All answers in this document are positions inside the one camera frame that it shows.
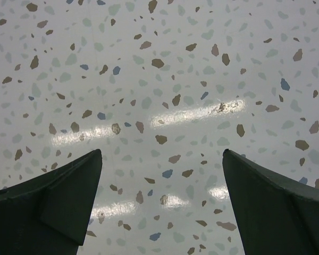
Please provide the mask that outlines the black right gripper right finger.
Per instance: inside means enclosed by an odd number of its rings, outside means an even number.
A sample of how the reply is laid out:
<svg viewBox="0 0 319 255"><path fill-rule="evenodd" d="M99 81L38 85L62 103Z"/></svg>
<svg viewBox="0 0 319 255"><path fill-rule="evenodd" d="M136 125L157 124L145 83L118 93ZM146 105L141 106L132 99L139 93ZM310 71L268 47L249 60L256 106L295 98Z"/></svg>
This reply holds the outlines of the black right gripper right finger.
<svg viewBox="0 0 319 255"><path fill-rule="evenodd" d="M245 254L319 254L319 189L230 149L222 166Z"/></svg>

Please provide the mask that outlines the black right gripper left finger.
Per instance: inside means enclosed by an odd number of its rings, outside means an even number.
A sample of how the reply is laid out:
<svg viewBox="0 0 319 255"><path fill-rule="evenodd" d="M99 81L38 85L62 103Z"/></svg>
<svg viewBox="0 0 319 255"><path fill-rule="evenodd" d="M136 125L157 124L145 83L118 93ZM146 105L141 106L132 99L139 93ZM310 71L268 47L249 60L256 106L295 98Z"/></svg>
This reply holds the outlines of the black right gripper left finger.
<svg viewBox="0 0 319 255"><path fill-rule="evenodd" d="M77 254L102 171L102 152L0 190L0 254Z"/></svg>

